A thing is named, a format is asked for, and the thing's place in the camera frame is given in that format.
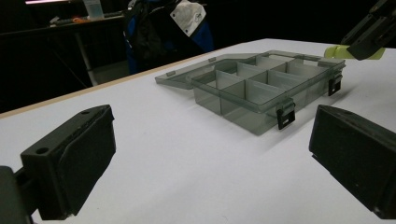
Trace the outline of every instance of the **white tabletop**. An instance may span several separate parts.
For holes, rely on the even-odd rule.
[[[41,137],[81,110],[111,105],[117,152],[78,215],[62,223],[396,223],[364,207],[308,148],[319,104],[396,131],[396,49],[387,49],[381,60],[346,60],[339,92],[298,111],[284,130],[275,126],[260,136],[199,106],[192,91],[154,79],[226,53],[278,49],[322,56],[329,46],[275,39],[244,43],[3,116],[0,164],[17,171],[20,154]],[[43,223],[37,212],[33,218]]]

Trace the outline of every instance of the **blue backpack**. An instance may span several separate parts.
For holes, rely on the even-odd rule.
[[[199,7],[187,0],[131,1],[123,11],[130,75],[212,51],[212,34],[201,13],[205,11],[189,15]],[[183,16],[179,23],[190,20],[195,27],[182,30],[186,24],[177,23],[177,15]]]

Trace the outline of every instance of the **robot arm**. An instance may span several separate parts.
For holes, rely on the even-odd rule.
[[[358,60],[364,60],[396,36],[396,0],[379,0],[342,40],[346,50]]]

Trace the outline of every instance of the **gripper screw hole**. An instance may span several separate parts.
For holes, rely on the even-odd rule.
[[[44,154],[44,153],[46,153],[48,151],[49,151],[49,149],[47,147],[42,147],[42,148],[39,148],[38,150],[36,150],[35,153]]]

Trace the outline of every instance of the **clear gray plastic box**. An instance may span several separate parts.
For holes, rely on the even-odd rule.
[[[345,60],[270,50],[226,54],[155,77],[193,89],[195,102],[257,135],[283,129],[295,112],[341,88]]]

